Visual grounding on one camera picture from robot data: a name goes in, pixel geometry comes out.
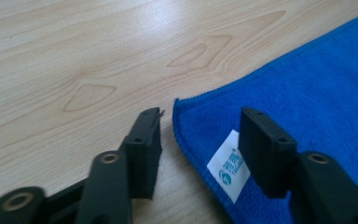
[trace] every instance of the wood grain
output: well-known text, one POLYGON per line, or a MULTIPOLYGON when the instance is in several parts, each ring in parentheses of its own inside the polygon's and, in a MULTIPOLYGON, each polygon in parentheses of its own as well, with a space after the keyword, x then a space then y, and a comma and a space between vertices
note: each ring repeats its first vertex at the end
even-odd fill
POLYGON ((153 201, 135 223, 229 218, 175 143, 172 103, 239 79, 358 16, 358 1, 0 1, 0 195, 50 195, 117 149, 138 113, 162 118, 153 201))

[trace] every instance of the black plastic part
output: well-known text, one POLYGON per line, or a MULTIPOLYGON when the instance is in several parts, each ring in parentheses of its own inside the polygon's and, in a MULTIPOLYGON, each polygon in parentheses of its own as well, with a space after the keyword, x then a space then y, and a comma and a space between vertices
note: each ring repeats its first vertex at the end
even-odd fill
POLYGON ((159 108, 143 111, 120 146, 127 154, 131 198, 152 199, 161 155, 159 108))
POLYGON ((296 141, 266 114, 241 111, 239 150, 264 194, 284 198, 289 164, 296 158, 296 141))
POLYGON ((15 189, 0 198, 0 224, 43 223, 41 214, 45 205, 45 193, 41 188, 15 189))
POLYGON ((92 163, 75 223, 131 223, 131 218, 126 154, 104 152, 92 163))
POLYGON ((74 223, 86 180, 79 181, 67 189, 48 197, 45 209, 48 224, 74 223))
MULTIPOLYGON (((162 115, 157 107, 142 112, 118 151, 104 152, 94 159, 88 179, 47 199, 43 190, 35 187, 2 196, 0 224, 131 223, 131 198, 153 196, 161 154, 162 115), (19 193, 32 194, 32 200, 15 211, 3 210, 2 204, 19 193)), ((21 197, 11 202, 21 203, 21 197)))
POLYGON ((292 172, 295 223, 358 223, 358 188, 333 158, 301 153, 292 172))

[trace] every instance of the white label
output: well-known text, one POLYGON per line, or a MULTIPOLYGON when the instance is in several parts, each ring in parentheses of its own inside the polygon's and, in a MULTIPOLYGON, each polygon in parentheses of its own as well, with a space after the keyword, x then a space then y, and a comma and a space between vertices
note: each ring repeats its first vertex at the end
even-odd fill
POLYGON ((228 197, 235 203, 251 174, 238 150, 239 133, 231 131, 226 141, 214 153, 207 168, 228 197))

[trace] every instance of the blue microfiber towel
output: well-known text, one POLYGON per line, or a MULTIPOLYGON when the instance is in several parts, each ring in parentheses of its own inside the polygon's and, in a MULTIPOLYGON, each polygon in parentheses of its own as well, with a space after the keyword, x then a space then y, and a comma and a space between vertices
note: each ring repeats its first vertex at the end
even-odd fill
POLYGON ((263 195, 252 176, 234 203, 207 164, 241 108, 264 111, 298 143, 335 158, 358 184, 358 18, 247 77, 200 96, 176 100, 173 128, 184 154, 235 223, 292 223, 288 199, 263 195))

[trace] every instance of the wooden table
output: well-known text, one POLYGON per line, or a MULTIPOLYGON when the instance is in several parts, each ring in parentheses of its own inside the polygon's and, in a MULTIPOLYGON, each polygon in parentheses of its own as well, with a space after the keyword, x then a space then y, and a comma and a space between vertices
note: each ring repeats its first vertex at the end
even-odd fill
POLYGON ((165 109, 153 201, 135 223, 229 222, 177 146, 172 103, 358 16, 358 1, 0 1, 0 196, 86 177, 138 114, 165 109))

